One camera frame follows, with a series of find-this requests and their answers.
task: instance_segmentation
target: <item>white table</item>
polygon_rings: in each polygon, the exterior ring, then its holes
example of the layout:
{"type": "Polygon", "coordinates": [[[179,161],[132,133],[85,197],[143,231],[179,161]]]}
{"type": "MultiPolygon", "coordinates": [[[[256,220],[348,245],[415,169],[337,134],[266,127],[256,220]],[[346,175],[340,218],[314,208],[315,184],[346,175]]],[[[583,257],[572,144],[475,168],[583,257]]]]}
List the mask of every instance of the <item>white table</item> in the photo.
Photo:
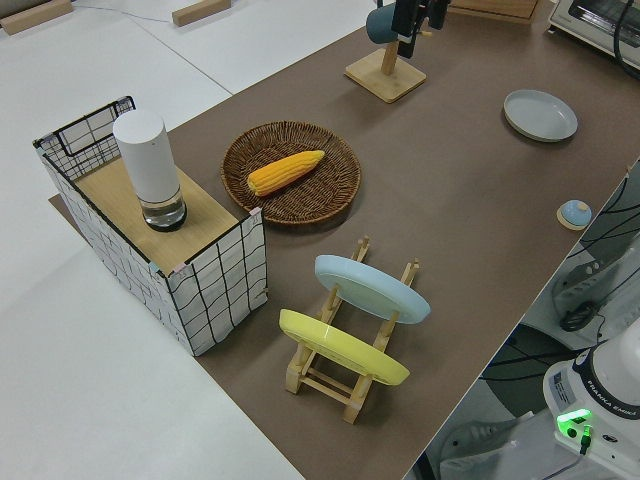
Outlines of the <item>white table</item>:
{"type": "Polygon", "coordinates": [[[300,478],[48,203],[56,190],[31,146],[123,95],[172,129],[362,26],[372,8],[240,0],[182,29],[167,23],[191,3],[78,1],[0,31],[0,478],[300,478]]]}

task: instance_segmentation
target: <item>wooden stand base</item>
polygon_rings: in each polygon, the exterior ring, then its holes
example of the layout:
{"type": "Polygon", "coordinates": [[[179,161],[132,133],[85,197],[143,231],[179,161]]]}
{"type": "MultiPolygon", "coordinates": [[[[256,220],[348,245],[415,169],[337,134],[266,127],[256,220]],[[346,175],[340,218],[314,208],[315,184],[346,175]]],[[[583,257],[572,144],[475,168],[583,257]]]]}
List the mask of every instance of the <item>wooden stand base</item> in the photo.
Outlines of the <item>wooden stand base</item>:
{"type": "Polygon", "coordinates": [[[381,48],[352,63],[346,68],[345,75],[378,98],[393,103],[422,84],[427,76],[401,59],[392,58],[391,62],[395,64],[391,63],[389,68],[388,51],[389,47],[381,48]],[[385,69],[391,70],[390,73],[385,73],[385,69]]]}
{"type": "MultiPolygon", "coordinates": [[[[364,237],[358,241],[358,248],[351,256],[352,260],[362,262],[369,249],[369,238],[364,237]]],[[[418,260],[409,262],[402,274],[401,281],[410,286],[419,268],[418,260]]],[[[331,325],[338,313],[338,308],[342,304],[342,299],[338,297],[338,287],[334,287],[322,305],[322,309],[316,315],[316,319],[331,325]]],[[[378,330],[373,346],[384,352],[389,343],[389,338],[398,319],[398,314],[394,313],[389,320],[383,320],[378,330]]],[[[304,383],[310,387],[324,393],[345,405],[342,419],[353,424],[362,409],[369,389],[373,383],[371,375],[360,375],[353,388],[331,378],[328,375],[313,368],[316,351],[310,349],[303,343],[298,343],[296,353],[289,362],[285,378],[285,388],[291,393],[298,393],[300,386],[304,383]]]]}
{"type": "Polygon", "coordinates": [[[200,0],[193,5],[172,12],[171,17],[176,26],[182,27],[228,8],[231,8],[231,0],[200,0]]]}
{"type": "Polygon", "coordinates": [[[70,0],[51,0],[15,15],[0,19],[0,26],[13,35],[73,11],[70,0]]]}

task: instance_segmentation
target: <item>white cylindrical container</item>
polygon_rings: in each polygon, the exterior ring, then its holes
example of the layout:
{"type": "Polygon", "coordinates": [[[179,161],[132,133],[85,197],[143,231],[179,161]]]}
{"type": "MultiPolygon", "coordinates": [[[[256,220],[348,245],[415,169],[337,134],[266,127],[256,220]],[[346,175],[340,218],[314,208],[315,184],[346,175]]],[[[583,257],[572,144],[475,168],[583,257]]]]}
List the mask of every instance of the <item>white cylindrical container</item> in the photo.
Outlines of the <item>white cylindrical container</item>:
{"type": "Polygon", "coordinates": [[[113,124],[113,136],[147,225],[165,232],[180,228],[187,207],[162,117],[148,110],[123,113],[113,124]]]}

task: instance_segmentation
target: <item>gray plate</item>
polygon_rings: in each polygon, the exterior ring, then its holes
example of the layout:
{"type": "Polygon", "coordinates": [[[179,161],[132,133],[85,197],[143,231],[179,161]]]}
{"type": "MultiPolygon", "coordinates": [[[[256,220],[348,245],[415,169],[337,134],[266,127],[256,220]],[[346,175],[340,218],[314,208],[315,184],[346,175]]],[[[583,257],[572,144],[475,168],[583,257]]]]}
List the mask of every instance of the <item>gray plate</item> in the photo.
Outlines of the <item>gray plate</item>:
{"type": "Polygon", "coordinates": [[[516,131],[540,142],[559,142],[578,129],[578,119],[566,103],[538,90],[507,95],[504,114],[516,131]]]}

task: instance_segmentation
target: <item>toaster oven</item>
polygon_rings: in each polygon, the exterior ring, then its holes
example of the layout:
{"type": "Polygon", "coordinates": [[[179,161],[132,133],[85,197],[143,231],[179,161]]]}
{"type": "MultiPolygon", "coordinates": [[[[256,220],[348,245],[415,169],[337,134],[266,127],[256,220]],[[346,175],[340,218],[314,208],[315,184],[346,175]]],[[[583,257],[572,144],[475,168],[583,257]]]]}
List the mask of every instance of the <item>toaster oven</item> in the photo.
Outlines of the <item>toaster oven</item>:
{"type": "Polygon", "coordinates": [[[622,59],[640,68],[640,4],[627,8],[622,0],[558,0],[549,23],[594,47],[615,56],[614,32],[623,12],[619,33],[622,59]]]}

